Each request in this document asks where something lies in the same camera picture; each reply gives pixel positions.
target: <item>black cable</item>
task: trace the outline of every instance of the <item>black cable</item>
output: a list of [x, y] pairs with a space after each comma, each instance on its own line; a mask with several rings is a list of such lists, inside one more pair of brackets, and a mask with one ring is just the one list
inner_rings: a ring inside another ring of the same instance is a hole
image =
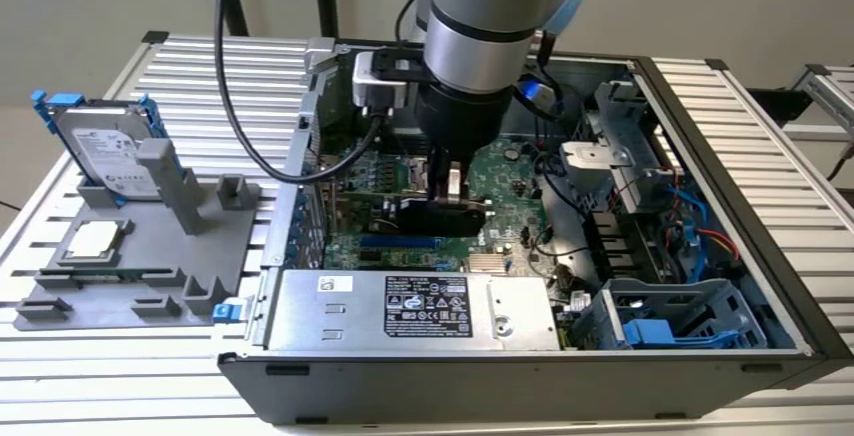
[[22, 208], [15, 206], [12, 203], [7, 203], [6, 201], [2, 201], [2, 200], [0, 200], [0, 206], [6, 206], [7, 208], [10, 208], [14, 211], [20, 211], [22, 210]]
[[845, 166], [845, 162], [846, 161], [848, 161], [848, 159], [840, 158], [840, 161], [837, 161], [837, 165], [833, 167], [833, 170], [830, 171], [830, 174], [828, 175], [828, 181], [833, 181], [833, 178], [837, 177], [837, 175], [840, 174], [840, 171], [842, 170], [842, 166]]
[[[537, 156], [537, 158], [534, 159], [534, 169], [537, 169], [537, 162], [542, 160], [543, 154], [545, 153], [541, 153], [539, 156]], [[549, 171], [546, 169], [543, 169], [543, 179], [546, 180], [546, 184], [549, 184], [549, 187], [554, 191], [554, 193], [558, 196], [558, 198], [561, 198], [561, 200], [566, 203], [566, 205], [575, 210], [575, 212], [581, 216], [582, 220], [586, 221], [587, 220], [587, 213], [581, 208], [581, 206], [578, 204], [575, 204], [570, 200], [570, 198], [561, 192], [561, 190], [558, 189], [558, 186], [555, 185], [554, 181], [549, 177]]]
[[398, 45], [403, 44], [403, 37], [401, 36], [401, 26], [403, 25], [403, 17], [406, 16], [406, 12], [410, 10], [410, 6], [415, 3], [415, 0], [406, 0], [403, 4], [403, 8], [401, 8], [401, 12], [398, 13], [398, 19], [395, 20], [395, 41]]
[[558, 84], [558, 81], [555, 80], [555, 78], [551, 77], [551, 74], [549, 74], [549, 71], [546, 71], [546, 65], [542, 63], [538, 63], [538, 68], [539, 68], [539, 72], [543, 75], [543, 78], [546, 78], [546, 83], [549, 84], [549, 87], [551, 87], [551, 91], [555, 93], [555, 106], [559, 108], [558, 109], [558, 114], [563, 114], [563, 88], [561, 87], [561, 85]]
[[226, 117], [229, 118], [229, 123], [231, 124], [231, 128], [235, 132], [235, 136], [238, 137], [238, 141], [241, 141], [241, 145], [243, 146], [243, 149], [250, 155], [253, 161], [255, 161], [255, 164], [258, 164], [267, 175], [270, 175], [270, 177], [275, 180], [289, 184], [311, 184], [319, 181], [325, 181], [326, 179], [335, 177], [335, 175], [350, 168], [350, 166], [353, 166], [353, 164], [357, 162], [365, 151], [369, 149], [369, 146], [374, 142], [377, 135], [379, 134], [386, 115], [373, 115], [369, 134], [365, 136], [365, 139], [359, 143], [359, 146], [357, 146], [357, 149], [342, 158], [335, 166], [305, 176], [285, 174], [283, 172], [277, 170], [277, 168], [270, 165], [265, 157], [253, 146], [250, 138], [247, 137], [246, 133], [243, 132], [243, 128], [241, 127], [238, 116], [235, 115], [235, 107], [231, 102], [231, 93], [229, 92], [229, 84], [226, 82], [226, 63], [223, 58], [223, 7], [225, 0], [217, 0], [217, 10], [214, 12], [214, 67], [217, 69], [217, 82], [219, 84], [219, 93], [223, 99], [223, 109], [226, 110]]
[[539, 234], [537, 235], [537, 238], [534, 238], [534, 243], [531, 244], [531, 247], [534, 248], [534, 250], [537, 250], [537, 252], [539, 254], [542, 254], [543, 256], [550, 256], [553, 258], [561, 257], [561, 256], [569, 256], [570, 254], [575, 254], [579, 253], [582, 251], [589, 251], [590, 248], [587, 246], [582, 246], [581, 248], [575, 248], [571, 251], [566, 251], [563, 253], [550, 253], [547, 251], [543, 250], [543, 248], [539, 247], [539, 240], [543, 239], [543, 233], [546, 233], [546, 230], [541, 231]]
[[537, 116], [541, 119], [545, 119], [550, 123], [557, 123], [558, 122], [558, 119], [551, 114], [549, 114], [546, 111], [543, 111], [539, 108], [539, 106], [537, 106], [537, 104], [534, 104], [534, 101], [531, 101], [525, 96], [525, 94], [522, 93], [522, 90], [519, 89], [519, 87], [515, 84], [513, 86], [513, 97], [517, 99], [517, 101], [519, 101], [519, 104], [522, 104], [525, 109], [527, 109], [529, 111], [531, 111], [534, 113], [534, 116]]

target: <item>blue drive bracket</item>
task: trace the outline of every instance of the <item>blue drive bracket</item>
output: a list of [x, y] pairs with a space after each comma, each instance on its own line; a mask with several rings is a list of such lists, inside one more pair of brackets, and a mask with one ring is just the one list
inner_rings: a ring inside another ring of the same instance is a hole
[[737, 342], [740, 332], [721, 331], [708, 337], [676, 337], [664, 319], [636, 319], [624, 324], [626, 342], [634, 349], [728, 349]]

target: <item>blue latch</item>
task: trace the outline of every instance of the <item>blue latch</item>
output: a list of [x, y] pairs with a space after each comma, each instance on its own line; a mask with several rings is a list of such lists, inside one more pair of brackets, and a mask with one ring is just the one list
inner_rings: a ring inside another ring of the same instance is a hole
[[214, 314], [211, 314], [211, 319], [217, 324], [239, 323], [242, 313], [242, 305], [221, 303], [214, 306]]
[[68, 106], [74, 108], [86, 101], [86, 96], [80, 93], [56, 93], [48, 99], [48, 104], [52, 106]]
[[689, 242], [689, 246], [693, 248], [700, 246], [700, 233], [697, 232], [697, 226], [692, 218], [685, 218], [682, 222], [682, 231], [685, 233], [685, 240]]

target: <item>capacitor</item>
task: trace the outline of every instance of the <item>capacitor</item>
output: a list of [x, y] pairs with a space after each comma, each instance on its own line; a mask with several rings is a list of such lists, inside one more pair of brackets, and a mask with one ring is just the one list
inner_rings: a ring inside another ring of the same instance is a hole
[[505, 159], [513, 163], [515, 163], [517, 161], [519, 161], [519, 157], [522, 155], [519, 154], [519, 150], [515, 148], [507, 148], [505, 150]]

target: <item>wire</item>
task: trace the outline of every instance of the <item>wire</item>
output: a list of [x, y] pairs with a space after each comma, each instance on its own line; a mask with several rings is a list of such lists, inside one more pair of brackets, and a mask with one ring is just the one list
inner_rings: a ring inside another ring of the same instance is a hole
[[[539, 155], [537, 156], [537, 158], [534, 158], [534, 169], [537, 169], [537, 162], [542, 160], [543, 154], [546, 154], [546, 153], [541, 152]], [[575, 210], [575, 212], [578, 213], [578, 216], [582, 218], [582, 220], [587, 221], [586, 212], [582, 210], [581, 206], [578, 204], [575, 204], [570, 200], [570, 198], [566, 197], [566, 195], [561, 192], [561, 190], [558, 189], [558, 186], [555, 185], [554, 181], [549, 177], [549, 171], [546, 169], [543, 169], [543, 179], [546, 180], [546, 184], [549, 184], [549, 187], [554, 191], [554, 193], [558, 196], [558, 198], [561, 198], [561, 200], [566, 203], [566, 205]]]
[[406, 16], [406, 12], [410, 10], [410, 6], [415, 3], [415, 0], [406, 0], [403, 4], [403, 8], [401, 8], [401, 12], [398, 13], [398, 19], [395, 20], [395, 41], [398, 45], [403, 44], [403, 37], [401, 36], [401, 26], [403, 25], [403, 17]]
[[570, 251], [566, 251], [563, 253], [550, 253], [547, 251], [543, 250], [543, 248], [539, 247], [539, 240], [543, 239], [543, 234], [546, 233], [546, 230], [542, 230], [539, 232], [539, 234], [537, 235], [537, 237], [534, 238], [534, 243], [531, 244], [531, 248], [543, 256], [550, 256], [553, 258], [558, 258], [561, 256], [569, 256], [570, 254], [575, 254], [581, 251], [589, 251], [590, 248], [587, 246], [582, 246], [581, 248], [575, 248]]
[[733, 242], [733, 240], [730, 238], [728, 238], [724, 234], [721, 234], [718, 231], [714, 231], [712, 229], [705, 229], [705, 228], [700, 228], [697, 230], [698, 233], [706, 234], [709, 236], [714, 236], [716, 238], [720, 238], [726, 244], [728, 246], [730, 246], [730, 248], [733, 248], [733, 257], [736, 259], [740, 259], [740, 254], [738, 254], [738, 247], [736, 246], [736, 243]]
[[728, 253], [736, 256], [736, 253], [733, 252], [733, 248], [728, 246], [728, 244], [724, 242], [721, 238], [718, 238], [717, 236], [709, 236], [709, 239], [712, 239], [716, 243], [718, 243], [718, 246], [721, 246]]
[[626, 189], [629, 189], [629, 187], [636, 184], [638, 181], [641, 181], [642, 178], [646, 177], [646, 174], [642, 174], [641, 176], [638, 176], [636, 179], [633, 179], [632, 181], [629, 181], [622, 188], [620, 188], [617, 190], [617, 192], [613, 194], [613, 199], [612, 202], [609, 203], [609, 211], [612, 211], [614, 209], [614, 206], [617, 205], [617, 201], [620, 201], [620, 195], [624, 191], [626, 191]]
[[243, 149], [246, 150], [255, 164], [258, 164], [262, 170], [275, 180], [289, 184], [311, 184], [331, 179], [347, 168], [350, 168], [359, 157], [362, 157], [362, 154], [369, 149], [369, 146], [371, 145], [374, 139], [379, 134], [386, 116], [374, 114], [371, 118], [371, 127], [369, 129], [367, 135], [365, 136], [365, 139], [357, 146], [357, 149], [347, 156], [345, 156], [345, 158], [342, 158], [335, 166], [305, 176], [285, 174], [283, 172], [277, 170], [253, 146], [250, 138], [247, 137], [246, 133], [243, 132], [243, 128], [241, 127], [238, 116], [235, 115], [235, 107], [231, 102], [231, 93], [229, 92], [229, 84], [226, 82], [226, 63], [223, 57], [223, 22], [226, 18], [223, 6], [225, 0], [217, 0], [217, 10], [214, 12], [214, 67], [217, 69], [217, 82], [219, 84], [219, 93], [223, 99], [223, 109], [226, 110], [226, 117], [229, 118], [229, 123], [231, 124], [231, 128], [235, 132], [235, 136], [238, 137], [238, 141], [241, 141], [241, 145], [243, 146]]
[[543, 111], [539, 108], [539, 106], [537, 106], [537, 104], [534, 104], [534, 101], [531, 101], [525, 96], [525, 93], [522, 92], [522, 90], [519, 89], [519, 87], [515, 84], [513, 86], [513, 97], [517, 99], [517, 101], [519, 101], [519, 104], [522, 104], [522, 106], [525, 106], [525, 109], [531, 111], [538, 118], [545, 119], [550, 123], [558, 122], [558, 118], [555, 118], [551, 114], [549, 114], [546, 111]]
[[15, 206], [12, 203], [7, 203], [6, 201], [0, 200], [0, 206], [6, 206], [7, 208], [10, 208], [12, 211], [19, 211], [22, 210], [22, 208], [19, 208], [18, 206]]
[[706, 208], [706, 204], [694, 196], [692, 196], [686, 191], [677, 189], [673, 186], [668, 186], [668, 191], [676, 193], [682, 199], [697, 206], [701, 215], [704, 216], [704, 224], [709, 224], [709, 209]]
[[846, 161], [848, 161], [848, 159], [840, 158], [840, 161], [837, 161], [837, 165], [833, 167], [833, 170], [830, 171], [830, 174], [828, 175], [828, 181], [833, 181], [833, 178], [837, 177], [837, 175], [840, 174], [840, 171], [842, 171], [842, 166], [845, 166], [845, 162]]
[[551, 74], [549, 74], [549, 71], [546, 71], [546, 65], [538, 61], [537, 67], [541, 74], [543, 75], [543, 78], [546, 79], [546, 82], [549, 83], [549, 86], [551, 87], [551, 91], [555, 93], [555, 106], [558, 107], [558, 114], [563, 114], [563, 88], [558, 84], [555, 78], [551, 77]]

